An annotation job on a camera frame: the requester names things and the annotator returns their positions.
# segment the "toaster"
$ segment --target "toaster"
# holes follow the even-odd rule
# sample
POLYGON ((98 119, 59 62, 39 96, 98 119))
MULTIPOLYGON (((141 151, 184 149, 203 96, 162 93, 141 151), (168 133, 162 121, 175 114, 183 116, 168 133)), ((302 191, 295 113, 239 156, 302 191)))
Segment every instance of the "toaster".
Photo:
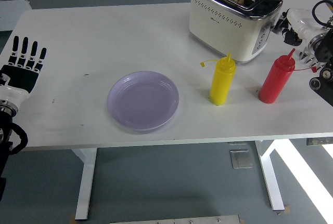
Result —
POLYGON ((246 63, 266 46, 283 0, 191 0, 189 30, 222 55, 246 63))

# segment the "red squeeze bottle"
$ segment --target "red squeeze bottle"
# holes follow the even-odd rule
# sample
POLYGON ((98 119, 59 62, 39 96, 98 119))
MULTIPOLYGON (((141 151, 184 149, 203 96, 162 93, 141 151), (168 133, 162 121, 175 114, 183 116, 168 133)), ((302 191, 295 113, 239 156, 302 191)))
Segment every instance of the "red squeeze bottle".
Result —
POLYGON ((260 92, 259 99, 264 103, 274 103, 284 85, 287 83, 295 69, 295 60, 292 54, 295 48, 288 55, 282 55, 275 60, 260 92))

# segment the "gray floor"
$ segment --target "gray floor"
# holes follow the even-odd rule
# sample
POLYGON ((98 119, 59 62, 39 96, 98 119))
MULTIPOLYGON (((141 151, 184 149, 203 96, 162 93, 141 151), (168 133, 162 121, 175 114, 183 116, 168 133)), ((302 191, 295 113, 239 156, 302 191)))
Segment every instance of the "gray floor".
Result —
MULTIPOLYGON (((190 0, 29 0, 33 9, 190 0)), ((0 50, 10 33, 0 33, 0 50)), ((321 146, 293 140, 329 193, 333 159, 321 146)), ((246 223, 326 223, 285 163, 272 154, 281 195, 290 214, 270 208, 253 142, 99 149, 88 220, 109 223, 239 215, 246 223), (229 150, 250 150, 252 169, 232 168, 229 150)), ((83 164, 70 150, 20 152, 3 176, 0 223, 69 223, 75 214, 83 164)))

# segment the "plate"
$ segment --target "plate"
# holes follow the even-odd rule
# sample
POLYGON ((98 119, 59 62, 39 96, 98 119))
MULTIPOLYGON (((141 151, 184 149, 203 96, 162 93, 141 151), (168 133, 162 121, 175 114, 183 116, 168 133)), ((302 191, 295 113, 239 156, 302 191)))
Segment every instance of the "plate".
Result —
POLYGON ((151 71, 131 73, 111 88, 108 110, 121 125, 139 131, 158 128, 169 121, 179 104, 175 84, 151 71))

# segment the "tabletop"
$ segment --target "tabletop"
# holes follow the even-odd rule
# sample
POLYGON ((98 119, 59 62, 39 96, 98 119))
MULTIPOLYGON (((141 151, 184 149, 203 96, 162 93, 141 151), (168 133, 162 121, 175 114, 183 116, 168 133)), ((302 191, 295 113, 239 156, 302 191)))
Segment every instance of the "tabletop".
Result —
MULTIPOLYGON (((284 0, 312 9, 320 0, 284 0)), ((319 7, 324 19, 328 8, 319 7)), ((333 108, 309 87, 311 70, 294 72, 275 103, 258 99, 276 58, 293 47, 270 34, 265 49, 237 66, 227 102, 215 106, 209 90, 220 55, 189 31, 190 3, 31 10, 22 15, 0 56, 4 65, 15 35, 47 48, 39 81, 13 121, 30 149, 74 149, 157 144, 252 141, 332 136, 333 108), (180 103, 165 125, 128 130, 109 114, 107 97, 122 77, 155 71, 177 86, 180 103)), ((303 68, 296 60, 296 68, 303 68)))

